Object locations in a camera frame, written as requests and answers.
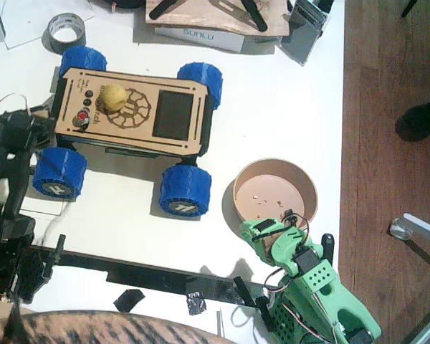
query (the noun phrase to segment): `gray tape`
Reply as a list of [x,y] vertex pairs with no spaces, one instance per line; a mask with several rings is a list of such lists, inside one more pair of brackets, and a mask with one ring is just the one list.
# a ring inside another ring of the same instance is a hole
[[[61,42],[54,38],[56,32],[67,28],[75,31],[75,34],[77,35],[76,39],[71,42]],[[49,44],[51,45],[52,50],[57,54],[62,54],[70,47],[86,44],[85,23],[83,22],[83,19],[79,18],[76,14],[62,13],[56,15],[49,21],[47,31]]]

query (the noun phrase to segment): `display screen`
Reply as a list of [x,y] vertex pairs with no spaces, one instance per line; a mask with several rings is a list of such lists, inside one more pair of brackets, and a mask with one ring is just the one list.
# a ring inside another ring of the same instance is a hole
[[160,91],[153,136],[188,140],[194,95],[171,91]]

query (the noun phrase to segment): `black shoe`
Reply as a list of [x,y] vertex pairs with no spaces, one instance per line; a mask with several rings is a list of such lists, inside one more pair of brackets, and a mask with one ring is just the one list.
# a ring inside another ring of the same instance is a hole
[[420,141],[430,135],[430,103],[406,111],[395,123],[395,131],[405,141]]

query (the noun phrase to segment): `green 3d-printed robot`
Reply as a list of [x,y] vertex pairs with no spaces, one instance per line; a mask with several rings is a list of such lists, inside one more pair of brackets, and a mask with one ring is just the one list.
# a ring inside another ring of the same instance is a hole
[[246,221],[241,234],[261,260],[286,272],[269,309],[281,343],[372,343],[381,329],[341,284],[322,245],[295,223]]

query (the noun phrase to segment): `blue tire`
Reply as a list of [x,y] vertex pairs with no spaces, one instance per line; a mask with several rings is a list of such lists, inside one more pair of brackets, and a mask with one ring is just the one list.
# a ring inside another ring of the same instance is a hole
[[214,110],[220,106],[223,77],[218,68],[203,62],[188,63],[180,68],[177,79],[193,80],[207,86],[214,101]]
[[159,206],[169,214],[195,217],[209,210],[210,174],[194,166],[177,165],[163,173]]
[[42,150],[32,185],[44,195],[74,199],[81,193],[87,161],[74,150],[52,147]]
[[107,59],[95,49],[76,46],[64,51],[59,69],[59,77],[70,68],[83,68],[85,70],[107,70]]

